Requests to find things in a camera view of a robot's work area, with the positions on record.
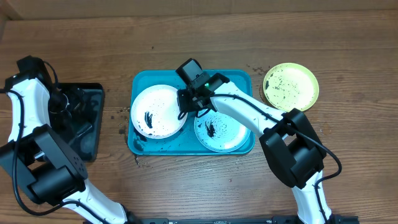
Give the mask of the white plate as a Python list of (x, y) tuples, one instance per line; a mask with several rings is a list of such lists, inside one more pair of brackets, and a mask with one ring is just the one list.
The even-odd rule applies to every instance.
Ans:
[(180, 131), (186, 118), (179, 119), (177, 89), (154, 85), (140, 92), (131, 106), (134, 128), (151, 139), (165, 139)]

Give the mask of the yellow-green plate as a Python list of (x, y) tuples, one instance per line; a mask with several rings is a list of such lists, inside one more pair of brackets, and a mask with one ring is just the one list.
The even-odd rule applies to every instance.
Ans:
[(306, 111), (318, 100), (320, 88), (315, 75), (303, 65), (281, 63), (266, 73), (263, 92), (267, 102), (277, 109)]

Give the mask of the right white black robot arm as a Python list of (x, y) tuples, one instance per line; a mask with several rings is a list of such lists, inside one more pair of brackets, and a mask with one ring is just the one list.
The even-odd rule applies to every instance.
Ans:
[(330, 221), (332, 212), (322, 187), (326, 149), (303, 112), (285, 113), (268, 107), (220, 73), (178, 75), (187, 86), (178, 94), (179, 118), (208, 108), (244, 125), (258, 136), (273, 174), (292, 189), (300, 221)]

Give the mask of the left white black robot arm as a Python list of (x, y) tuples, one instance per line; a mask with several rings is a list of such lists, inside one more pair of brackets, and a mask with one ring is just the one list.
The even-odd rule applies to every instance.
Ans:
[(67, 208), (88, 223), (138, 223), (124, 205), (89, 180), (85, 164), (96, 159), (104, 105), (99, 83), (60, 83), (48, 62), (31, 55), (1, 89), (12, 102), (12, 130), (1, 148), (1, 167), (14, 196), (52, 212)]

